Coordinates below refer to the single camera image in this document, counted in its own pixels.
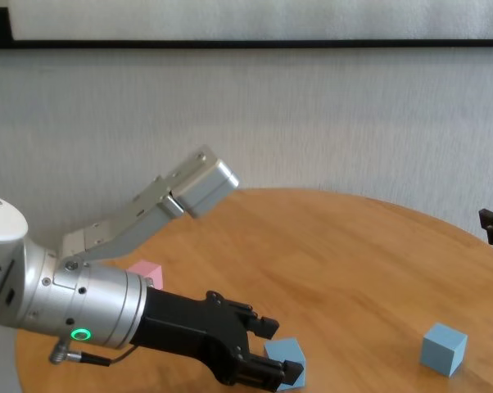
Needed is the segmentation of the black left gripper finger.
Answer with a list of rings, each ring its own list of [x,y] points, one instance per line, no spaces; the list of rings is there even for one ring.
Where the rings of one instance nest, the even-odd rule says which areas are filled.
[[[304,371],[301,363],[284,360],[283,362],[250,355],[248,360],[239,362],[237,383],[275,392],[281,384],[293,385]]]
[[[251,310],[242,316],[242,322],[248,332],[253,332],[257,337],[271,340],[279,328],[275,319],[259,317]]]

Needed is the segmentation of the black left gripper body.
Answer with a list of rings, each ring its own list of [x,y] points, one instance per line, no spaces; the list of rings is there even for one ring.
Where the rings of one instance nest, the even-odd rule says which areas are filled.
[[[196,359],[224,385],[256,386],[247,338],[256,320],[251,306],[217,292],[193,300],[149,287],[130,344]]]

